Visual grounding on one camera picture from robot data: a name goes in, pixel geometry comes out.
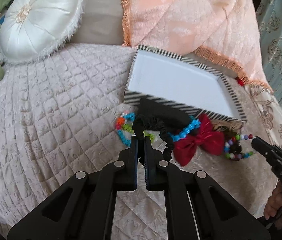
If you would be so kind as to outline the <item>person's right hand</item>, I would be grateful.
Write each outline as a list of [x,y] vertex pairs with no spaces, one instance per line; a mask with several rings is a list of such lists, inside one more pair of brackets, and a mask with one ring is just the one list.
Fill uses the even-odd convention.
[[[268,202],[264,208],[263,215],[265,219],[274,218],[279,208],[282,207],[282,183],[277,182],[276,188],[272,191],[272,195],[268,198]],[[282,229],[282,215],[274,223],[277,229]]]

